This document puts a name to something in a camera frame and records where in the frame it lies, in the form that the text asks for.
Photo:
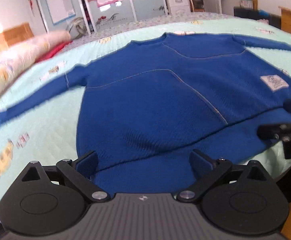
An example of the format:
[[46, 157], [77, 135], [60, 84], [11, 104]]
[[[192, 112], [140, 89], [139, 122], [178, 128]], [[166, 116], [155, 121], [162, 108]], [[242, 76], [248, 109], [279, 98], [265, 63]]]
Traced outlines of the blue knit sweater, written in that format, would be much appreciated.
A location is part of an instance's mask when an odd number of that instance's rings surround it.
[[250, 52], [291, 45], [234, 34], [165, 33], [50, 81], [0, 112], [0, 125], [75, 87], [84, 87], [77, 155], [95, 151], [91, 181], [109, 194], [176, 192], [196, 179], [194, 149], [240, 163], [272, 144], [262, 124], [291, 122], [291, 77]]

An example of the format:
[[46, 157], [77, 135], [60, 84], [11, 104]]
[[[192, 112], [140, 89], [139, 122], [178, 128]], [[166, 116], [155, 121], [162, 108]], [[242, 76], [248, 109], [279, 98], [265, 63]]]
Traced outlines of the mint bee-print quilt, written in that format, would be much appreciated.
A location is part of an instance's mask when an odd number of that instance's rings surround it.
[[[163, 33], [241, 34], [291, 44], [291, 34], [253, 20], [228, 18], [154, 25], [134, 24], [128, 31], [114, 29], [81, 38], [53, 58], [27, 70], [0, 99], [0, 110], [29, 96], [48, 81], [76, 64], [87, 64], [127, 45], [149, 40]], [[255, 54], [291, 76], [291, 53], [255, 48]], [[64, 158], [76, 158], [75, 137], [82, 88], [76, 88], [41, 104], [0, 127], [0, 199], [14, 179], [32, 160], [53, 165]]]

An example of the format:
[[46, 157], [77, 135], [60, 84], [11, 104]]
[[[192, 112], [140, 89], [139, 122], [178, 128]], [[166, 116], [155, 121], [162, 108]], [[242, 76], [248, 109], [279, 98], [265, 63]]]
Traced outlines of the red pillow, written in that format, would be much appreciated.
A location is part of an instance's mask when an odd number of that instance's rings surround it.
[[72, 43], [72, 41], [66, 41], [66, 42], [62, 42], [62, 43], [56, 45], [50, 51], [48, 51], [47, 53], [42, 55], [40, 58], [38, 58], [35, 62], [39, 63], [39, 62], [46, 61], [48, 59], [53, 58], [58, 52], [60, 52], [65, 46], [67, 46], [70, 43]]

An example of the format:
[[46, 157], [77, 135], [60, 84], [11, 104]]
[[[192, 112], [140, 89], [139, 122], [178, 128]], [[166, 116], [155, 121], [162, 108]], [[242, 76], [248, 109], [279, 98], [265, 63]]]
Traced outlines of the black sofa chair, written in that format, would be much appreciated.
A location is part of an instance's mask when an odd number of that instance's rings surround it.
[[253, 10], [242, 7], [234, 7], [234, 16], [250, 20], [267, 20], [269, 25], [281, 29], [281, 17], [263, 10]]

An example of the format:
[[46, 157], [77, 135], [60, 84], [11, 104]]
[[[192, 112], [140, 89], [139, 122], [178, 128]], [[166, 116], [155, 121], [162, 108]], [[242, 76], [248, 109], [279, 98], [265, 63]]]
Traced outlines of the rolled floral duvet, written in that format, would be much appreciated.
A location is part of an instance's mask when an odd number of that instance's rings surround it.
[[52, 31], [18, 43], [0, 53], [0, 96], [39, 58], [57, 45], [71, 40], [65, 30]]

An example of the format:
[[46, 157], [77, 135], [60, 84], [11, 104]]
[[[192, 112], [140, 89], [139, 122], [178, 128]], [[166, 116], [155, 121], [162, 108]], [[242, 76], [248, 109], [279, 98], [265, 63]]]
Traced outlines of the green white box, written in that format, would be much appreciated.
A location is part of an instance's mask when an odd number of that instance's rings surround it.
[[254, 0], [240, 0], [240, 6], [246, 9], [254, 9]]

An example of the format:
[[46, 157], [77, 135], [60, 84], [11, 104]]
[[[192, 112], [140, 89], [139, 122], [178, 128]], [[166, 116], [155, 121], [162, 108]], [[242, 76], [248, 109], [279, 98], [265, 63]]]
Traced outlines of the white electric fan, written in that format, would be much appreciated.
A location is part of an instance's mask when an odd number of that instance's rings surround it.
[[72, 40], [77, 40], [88, 35], [83, 17], [77, 17], [71, 20], [71, 22], [67, 25], [66, 30], [69, 32]]

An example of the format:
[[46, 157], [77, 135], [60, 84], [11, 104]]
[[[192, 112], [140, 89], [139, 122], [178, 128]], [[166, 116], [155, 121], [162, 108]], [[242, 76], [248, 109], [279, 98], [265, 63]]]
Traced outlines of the wooden headboard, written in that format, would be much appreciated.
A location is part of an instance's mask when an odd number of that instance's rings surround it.
[[29, 23], [23, 23], [16, 27], [6, 29], [0, 33], [0, 52], [11, 46], [34, 37]]

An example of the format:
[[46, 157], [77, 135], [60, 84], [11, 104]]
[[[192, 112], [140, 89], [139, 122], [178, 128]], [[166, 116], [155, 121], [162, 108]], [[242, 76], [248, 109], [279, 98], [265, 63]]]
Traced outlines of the white drawer cabinet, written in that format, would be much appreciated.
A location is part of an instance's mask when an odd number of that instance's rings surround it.
[[171, 15], [191, 13], [189, 0], [167, 0]]

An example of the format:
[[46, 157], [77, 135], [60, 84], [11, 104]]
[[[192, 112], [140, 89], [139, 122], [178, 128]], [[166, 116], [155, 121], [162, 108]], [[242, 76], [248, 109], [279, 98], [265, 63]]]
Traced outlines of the sliding glass wardrobe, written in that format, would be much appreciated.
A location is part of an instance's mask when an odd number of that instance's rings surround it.
[[48, 32], [83, 17], [88, 35], [128, 22], [167, 15], [165, 0], [37, 0]]

